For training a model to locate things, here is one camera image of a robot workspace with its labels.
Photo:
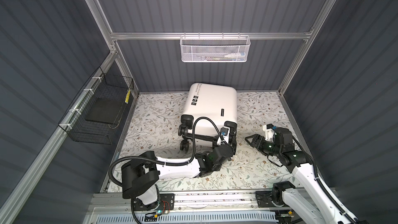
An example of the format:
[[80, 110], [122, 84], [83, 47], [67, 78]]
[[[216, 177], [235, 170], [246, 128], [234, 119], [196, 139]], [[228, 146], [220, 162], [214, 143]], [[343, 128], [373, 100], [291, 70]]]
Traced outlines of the white hard-shell suitcase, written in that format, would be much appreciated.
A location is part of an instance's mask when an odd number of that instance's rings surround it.
[[212, 120], [200, 120], [195, 127], [195, 144], [214, 148], [222, 144], [219, 135], [226, 135], [224, 142], [237, 148], [237, 91], [233, 87], [194, 83], [191, 85], [184, 106], [178, 135], [182, 136], [180, 150], [188, 151], [192, 141], [193, 124], [199, 117]]

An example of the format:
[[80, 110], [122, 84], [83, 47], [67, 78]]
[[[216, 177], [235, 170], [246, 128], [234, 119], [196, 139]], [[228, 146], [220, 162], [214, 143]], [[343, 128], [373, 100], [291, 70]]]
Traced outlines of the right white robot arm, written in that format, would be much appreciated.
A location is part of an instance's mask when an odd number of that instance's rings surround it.
[[267, 129], [266, 135], [245, 137], [252, 148], [267, 157], [275, 156], [311, 197], [302, 197], [290, 181], [274, 183], [269, 198], [276, 207], [289, 206], [307, 224], [358, 224], [360, 220], [320, 177], [314, 159], [306, 153], [290, 130]]

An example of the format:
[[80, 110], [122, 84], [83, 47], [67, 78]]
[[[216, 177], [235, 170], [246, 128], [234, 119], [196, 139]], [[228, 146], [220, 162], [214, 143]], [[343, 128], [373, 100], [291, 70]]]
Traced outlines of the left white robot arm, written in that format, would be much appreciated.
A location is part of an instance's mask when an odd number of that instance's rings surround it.
[[197, 153], [192, 161], [164, 159], [155, 156], [154, 151], [144, 152], [121, 168], [122, 197], [139, 199], [144, 206], [159, 203], [160, 194], [156, 186], [159, 180], [208, 176], [219, 171], [233, 155], [233, 148], [226, 144], [214, 148], [210, 153]]

